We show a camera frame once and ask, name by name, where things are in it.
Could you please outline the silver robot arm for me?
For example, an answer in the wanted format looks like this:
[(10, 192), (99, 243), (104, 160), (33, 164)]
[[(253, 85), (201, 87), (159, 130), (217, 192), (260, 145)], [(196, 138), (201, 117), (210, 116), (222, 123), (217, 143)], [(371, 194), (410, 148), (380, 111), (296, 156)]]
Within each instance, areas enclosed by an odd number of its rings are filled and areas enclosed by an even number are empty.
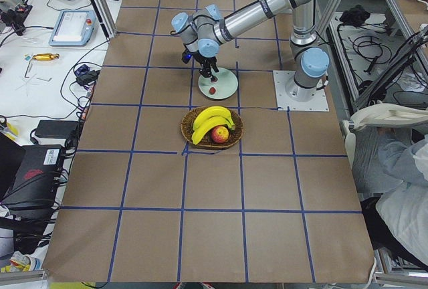
[(184, 52), (181, 60), (195, 60), (199, 65), (198, 87), (213, 100), (224, 100), (238, 89), (237, 76), (217, 66), (221, 45), (235, 40), (265, 21), (288, 22), (290, 49), (297, 63), (295, 85), (314, 90), (320, 77), (309, 71), (304, 60), (310, 58), (318, 39), (316, 0), (255, 0), (229, 15), (222, 15), (215, 4), (189, 15), (180, 12), (171, 20), (171, 35), (181, 38)]

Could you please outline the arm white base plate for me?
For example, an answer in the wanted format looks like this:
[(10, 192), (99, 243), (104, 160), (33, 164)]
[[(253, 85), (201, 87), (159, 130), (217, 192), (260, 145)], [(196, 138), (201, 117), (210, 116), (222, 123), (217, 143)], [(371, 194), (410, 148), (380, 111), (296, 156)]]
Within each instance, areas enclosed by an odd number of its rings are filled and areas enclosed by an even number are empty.
[(274, 70), (277, 109), (283, 111), (328, 112), (328, 102), (320, 78), (315, 88), (301, 88), (294, 81), (295, 71)]

